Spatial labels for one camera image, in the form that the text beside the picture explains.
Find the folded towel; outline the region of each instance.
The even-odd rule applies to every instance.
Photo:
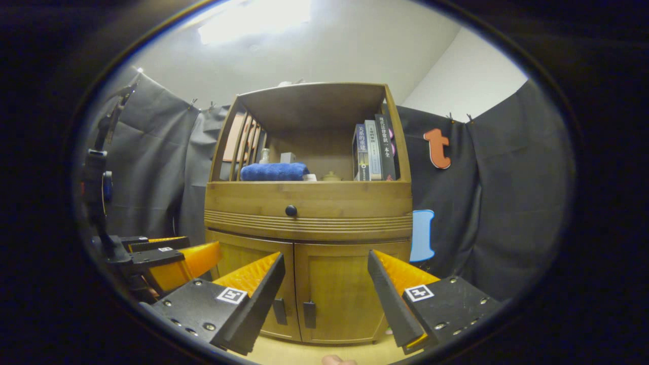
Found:
[[[309,173],[301,162],[292,164],[252,164],[241,169],[242,181],[303,181]]]

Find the cabinet door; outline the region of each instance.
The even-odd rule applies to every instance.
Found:
[[[369,342],[384,333],[387,322],[367,272],[370,249],[407,261],[410,242],[295,244],[295,288],[302,341]]]
[[[207,230],[205,238],[208,242],[219,241],[223,258],[217,265],[218,274],[226,275],[244,265],[270,255],[274,252],[284,254],[286,274],[275,299],[282,299],[286,324],[279,324],[275,317],[275,310],[271,307],[266,321],[263,323],[262,334],[284,338],[286,340],[300,341],[300,328],[297,323],[295,310],[295,279],[293,276],[293,244],[268,240],[258,240]]]

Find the ceiling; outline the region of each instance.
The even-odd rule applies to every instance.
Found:
[[[460,29],[408,0],[311,0],[310,16],[279,34],[220,44],[202,44],[202,23],[181,26],[155,39],[127,66],[142,68],[184,100],[198,99],[200,108],[299,79],[387,83],[401,104]],[[241,19],[242,27],[246,21]]]

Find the small white box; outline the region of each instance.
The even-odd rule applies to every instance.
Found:
[[[295,162],[295,155],[292,152],[284,152],[280,155],[281,164],[292,164]]]

